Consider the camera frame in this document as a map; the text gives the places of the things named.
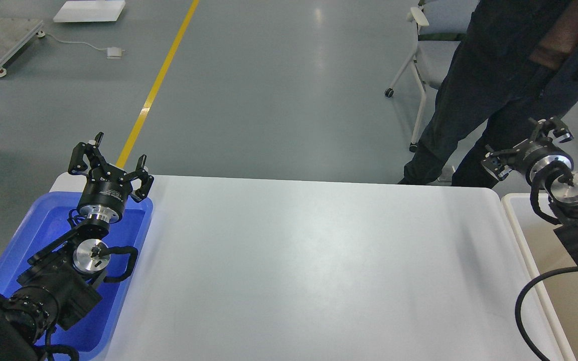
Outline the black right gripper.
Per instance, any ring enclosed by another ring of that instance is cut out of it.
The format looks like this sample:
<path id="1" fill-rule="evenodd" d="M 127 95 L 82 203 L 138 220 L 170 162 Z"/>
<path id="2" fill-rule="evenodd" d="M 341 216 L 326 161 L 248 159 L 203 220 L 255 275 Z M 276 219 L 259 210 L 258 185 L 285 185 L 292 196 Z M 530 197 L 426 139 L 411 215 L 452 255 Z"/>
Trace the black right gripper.
<path id="1" fill-rule="evenodd" d="M 572 157 L 555 146 L 554 142 L 564 143 L 573 140 L 568 126 L 560 117 L 536 120 L 528 119 L 534 129 L 530 137 L 507 150 L 495 150 L 486 145 L 482 167 L 493 178 L 504 181 L 510 173 L 523 174 L 528 185 L 532 185 L 537 173 L 551 162 L 561 162 L 573 170 Z"/>

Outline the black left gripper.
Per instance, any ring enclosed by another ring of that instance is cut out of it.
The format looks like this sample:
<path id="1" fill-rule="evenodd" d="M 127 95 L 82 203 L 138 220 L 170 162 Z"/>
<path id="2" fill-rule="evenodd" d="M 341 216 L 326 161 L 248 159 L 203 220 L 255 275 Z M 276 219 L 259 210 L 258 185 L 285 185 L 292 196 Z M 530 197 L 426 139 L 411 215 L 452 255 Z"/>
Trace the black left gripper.
<path id="1" fill-rule="evenodd" d="M 76 207 L 78 215 L 114 224 L 122 219 L 128 197 L 136 203 L 144 201 L 155 178 L 146 167 L 146 154 L 138 158 L 135 171 L 111 170 L 99 151 L 103 136 L 99 132 L 92 141 L 79 142 L 73 148 L 67 173 L 87 177 Z"/>

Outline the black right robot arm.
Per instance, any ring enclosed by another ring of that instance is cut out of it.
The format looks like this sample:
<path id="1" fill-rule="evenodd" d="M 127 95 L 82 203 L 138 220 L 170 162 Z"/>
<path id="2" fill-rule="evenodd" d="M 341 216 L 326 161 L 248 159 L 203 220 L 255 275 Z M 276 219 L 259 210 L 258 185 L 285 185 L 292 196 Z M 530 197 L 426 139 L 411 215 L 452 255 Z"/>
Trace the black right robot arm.
<path id="1" fill-rule="evenodd" d="M 578 272 L 578 171 L 572 157 L 558 144 L 569 142 L 573 136 L 559 117 L 531 120 L 534 130 L 529 138 L 507 150 L 494 150 L 486 145 L 481 164 L 499 181 L 512 171 L 525 176 L 530 185 L 530 205 L 541 219 L 555 225 L 554 233 L 575 262 L 573 267 L 544 272 L 525 285 L 515 302 L 515 322 L 531 351 L 541 360 L 547 357 L 532 342 L 522 321 L 522 304 L 530 290 L 538 283 L 561 274 Z"/>

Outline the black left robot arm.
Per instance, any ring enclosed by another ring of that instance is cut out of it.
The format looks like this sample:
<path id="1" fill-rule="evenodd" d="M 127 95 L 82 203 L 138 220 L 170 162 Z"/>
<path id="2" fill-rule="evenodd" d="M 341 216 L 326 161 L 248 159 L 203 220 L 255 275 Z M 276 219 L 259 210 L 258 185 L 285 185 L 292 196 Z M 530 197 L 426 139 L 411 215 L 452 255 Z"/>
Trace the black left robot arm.
<path id="1" fill-rule="evenodd" d="M 68 330 L 102 301 L 98 287 L 128 279 L 138 260 L 133 245 L 108 246 L 103 238 L 122 220 L 128 199 L 144 201 L 154 183 L 140 156 L 128 173 L 99 151 L 103 132 L 73 149 L 69 174 L 86 178 L 71 228 L 28 258 L 19 289 L 0 294 L 0 360 L 53 360 L 56 354 L 79 360 L 80 353 L 52 343 L 58 327 Z"/>

